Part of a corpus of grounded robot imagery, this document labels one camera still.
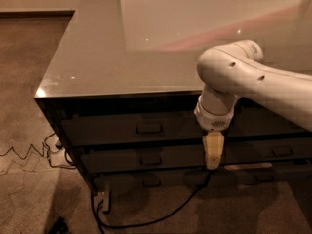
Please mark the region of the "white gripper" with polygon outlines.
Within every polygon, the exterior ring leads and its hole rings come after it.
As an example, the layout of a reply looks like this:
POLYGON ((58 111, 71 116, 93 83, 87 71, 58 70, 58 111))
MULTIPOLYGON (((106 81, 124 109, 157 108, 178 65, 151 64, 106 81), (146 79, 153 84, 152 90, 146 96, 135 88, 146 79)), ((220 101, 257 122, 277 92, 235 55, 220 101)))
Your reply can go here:
POLYGON ((234 109, 225 115, 214 115, 197 103, 194 114, 200 127, 208 131, 203 136, 206 165, 209 170, 215 170, 219 167, 224 147, 224 135, 221 131, 229 127, 234 116, 234 109))

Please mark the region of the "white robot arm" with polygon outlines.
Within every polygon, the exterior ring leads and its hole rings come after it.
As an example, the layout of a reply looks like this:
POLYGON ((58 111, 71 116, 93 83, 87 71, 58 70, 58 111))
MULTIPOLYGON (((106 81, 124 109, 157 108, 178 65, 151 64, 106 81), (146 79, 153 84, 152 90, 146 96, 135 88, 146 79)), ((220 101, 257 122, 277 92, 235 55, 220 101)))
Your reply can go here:
POLYGON ((305 130, 312 131, 312 77, 262 64, 263 51, 252 40, 207 49, 197 62, 204 83, 194 110, 207 133, 203 136, 206 166, 218 168, 226 130, 239 98, 250 99, 305 130))

